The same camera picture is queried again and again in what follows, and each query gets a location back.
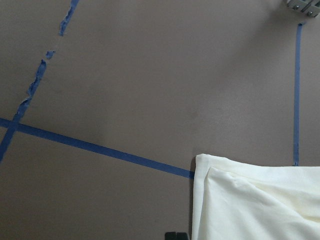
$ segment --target blue tape line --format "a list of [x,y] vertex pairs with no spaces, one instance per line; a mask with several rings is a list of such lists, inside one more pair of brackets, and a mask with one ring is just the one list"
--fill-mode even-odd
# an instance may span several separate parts
[[67,13],[67,15],[65,16],[65,18],[62,20],[62,22],[60,23],[60,31],[59,31],[59,35],[63,36],[64,32],[67,28],[68,23],[71,20],[72,15],[74,14],[76,7],[78,5],[79,0],[71,0],[70,3],[70,9]]
[[30,84],[29,89],[27,91],[29,96],[19,105],[19,108],[18,108],[16,114],[14,115],[12,121],[10,121],[10,123],[7,127],[7,131],[6,131],[6,133],[2,139],[2,142],[0,144],[0,163],[1,163],[2,159],[4,158],[4,155],[8,149],[8,146],[10,145],[10,142],[11,142],[18,126],[19,126],[20,120],[23,118],[26,110],[29,107],[29,103],[31,102],[32,97],[34,96],[34,94],[37,90],[37,87],[39,86],[40,80],[44,76],[44,73],[46,71],[46,67],[47,67],[47,63],[44,60],[41,60],[41,63],[38,67],[38,70],[35,74],[34,82]]
[[46,59],[51,59],[55,53],[56,51],[47,51],[45,55]]
[[296,29],[295,70],[294,70],[294,117],[293,117],[293,162],[299,166],[299,111],[300,111],[300,47],[302,27],[301,22]]
[[[10,124],[9,120],[0,118],[0,126],[7,128],[9,124]],[[147,159],[144,157],[132,155],[132,154],[129,154],[126,152],[114,150],[114,149],[111,149],[111,148],[108,148],[105,146],[93,144],[93,143],[82,141],[82,140],[75,139],[72,137],[64,136],[64,135],[57,134],[54,132],[42,130],[42,129],[35,128],[32,126],[19,124],[17,131],[24,133],[24,134],[32,135],[32,136],[35,136],[38,138],[51,140],[51,141],[54,141],[57,143],[69,145],[72,147],[87,150],[87,151],[94,152],[97,154],[105,155],[108,157],[112,157],[112,158],[116,158],[116,159],[130,162],[130,163],[145,166],[148,168],[156,169],[156,170],[159,170],[162,172],[182,176],[185,178],[194,179],[194,177],[195,177],[195,173],[193,171],[189,171],[189,170],[186,170],[186,169],[183,169],[180,167],[168,165],[168,164],[165,164],[162,162],[150,160],[150,159]]]

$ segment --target gray surface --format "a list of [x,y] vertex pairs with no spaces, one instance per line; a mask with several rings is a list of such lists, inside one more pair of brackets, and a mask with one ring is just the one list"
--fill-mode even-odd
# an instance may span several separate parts
[[[320,165],[319,19],[280,0],[81,0],[59,37],[68,4],[1,2],[0,117],[55,49],[24,124],[184,169],[200,153],[290,166],[296,28],[308,20],[300,165]],[[191,226],[186,178],[22,133],[0,173],[9,239],[160,240]]]

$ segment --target torn blue tape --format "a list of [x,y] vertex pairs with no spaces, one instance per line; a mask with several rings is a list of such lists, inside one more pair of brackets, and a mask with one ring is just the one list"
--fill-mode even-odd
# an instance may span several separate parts
[[68,23],[71,20],[72,15],[74,14],[76,7],[78,5],[79,0],[71,0],[70,3],[70,9],[67,13],[67,15],[65,16],[65,18],[62,20],[62,22],[60,23],[60,31],[59,31],[59,35],[63,36],[65,33],[65,30],[67,28]]
[[[7,128],[10,125],[10,123],[11,122],[9,120],[0,118],[0,126],[1,127]],[[189,170],[186,170],[186,169],[183,169],[180,167],[176,167],[176,166],[172,166],[169,164],[165,164],[162,162],[150,160],[150,159],[147,159],[144,157],[132,155],[132,154],[129,154],[126,152],[114,150],[114,149],[111,149],[111,148],[108,148],[105,146],[100,146],[100,145],[93,144],[90,142],[78,140],[78,139],[64,136],[61,134],[57,134],[54,132],[42,130],[42,129],[35,128],[32,126],[18,124],[17,131],[24,133],[24,134],[32,135],[32,136],[35,136],[38,138],[51,140],[51,141],[54,141],[57,143],[69,145],[72,147],[87,150],[87,151],[94,152],[97,154],[105,155],[108,157],[112,157],[112,158],[116,158],[116,159],[130,162],[130,163],[145,166],[148,168],[156,169],[156,170],[159,170],[162,172],[182,176],[185,178],[194,179],[194,177],[195,177],[195,173],[193,171],[189,171]]]
[[293,164],[299,166],[299,114],[300,114],[300,48],[302,27],[301,22],[296,29],[295,70],[294,70],[294,116],[293,116]]
[[27,91],[28,97],[23,100],[23,102],[19,105],[19,108],[14,115],[12,121],[9,122],[9,125],[7,127],[7,131],[2,139],[2,142],[0,144],[0,163],[2,159],[4,158],[4,155],[8,149],[8,146],[10,145],[10,142],[19,126],[20,120],[23,118],[26,110],[29,107],[29,104],[32,100],[32,97],[34,96],[37,87],[39,86],[40,80],[44,76],[44,73],[46,71],[47,63],[44,60],[41,60],[41,63],[38,67],[38,70],[35,74],[34,82],[30,84],[29,89]]
[[47,51],[45,55],[46,59],[51,59],[55,53],[56,51]]

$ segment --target white fabric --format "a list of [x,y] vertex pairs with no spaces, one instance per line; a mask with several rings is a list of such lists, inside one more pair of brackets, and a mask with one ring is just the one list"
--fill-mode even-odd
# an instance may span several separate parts
[[320,240],[320,167],[196,157],[192,240]]

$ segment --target black object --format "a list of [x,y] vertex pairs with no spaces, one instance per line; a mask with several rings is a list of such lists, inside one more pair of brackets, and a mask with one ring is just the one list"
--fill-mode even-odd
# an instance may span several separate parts
[[164,235],[164,240],[189,240],[189,236],[186,232],[166,232]]

